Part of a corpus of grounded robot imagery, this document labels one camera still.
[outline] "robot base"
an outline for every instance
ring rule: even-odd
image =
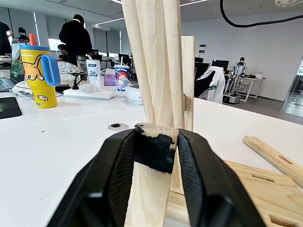
[[[240,102],[241,96],[236,95],[223,95],[224,103],[238,104]]]

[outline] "cartoon sticker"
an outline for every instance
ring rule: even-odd
[[[41,60],[42,54],[38,55],[37,58],[35,59],[34,63],[29,63],[29,62],[23,62],[24,65],[24,70],[27,74],[27,79],[29,80],[44,80],[44,77],[42,76],[42,73],[39,69],[39,64]]]
[[[127,74],[119,72],[117,79],[118,90],[125,91],[125,87],[127,87]]]
[[[42,96],[42,95],[37,95],[37,98],[43,100],[43,101],[47,101],[48,100],[48,97],[46,96]]]

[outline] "slotted wooden board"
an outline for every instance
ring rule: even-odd
[[[303,227],[303,194],[289,177],[229,161],[268,227]],[[170,192],[166,216],[189,224],[184,195]]]

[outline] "rectangular slot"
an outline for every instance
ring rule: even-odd
[[[254,177],[254,178],[263,180],[263,181],[270,181],[272,183],[275,183],[275,180],[273,178],[270,178],[270,177],[260,176],[260,175],[257,175],[257,174],[251,174],[251,176]]]
[[[280,159],[283,159],[285,162],[287,162],[287,163],[293,165],[293,163],[292,163],[291,161],[289,161],[287,158],[285,158],[285,157],[283,157],[283,156],[281,156],[281,155],[279,155],[279,157],[280,157]]]
[[[298,223],[294,223],[293,221],[285,220],[284,218],[278,218],[273,215],[269,215],[271,223],[276,224],[282,227],[300,227]]]

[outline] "blue cup handle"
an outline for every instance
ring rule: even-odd
[[[41,63],[47,84],[50,86],[60,85],[61,79],[57,60],[52,55],[42,55]]]

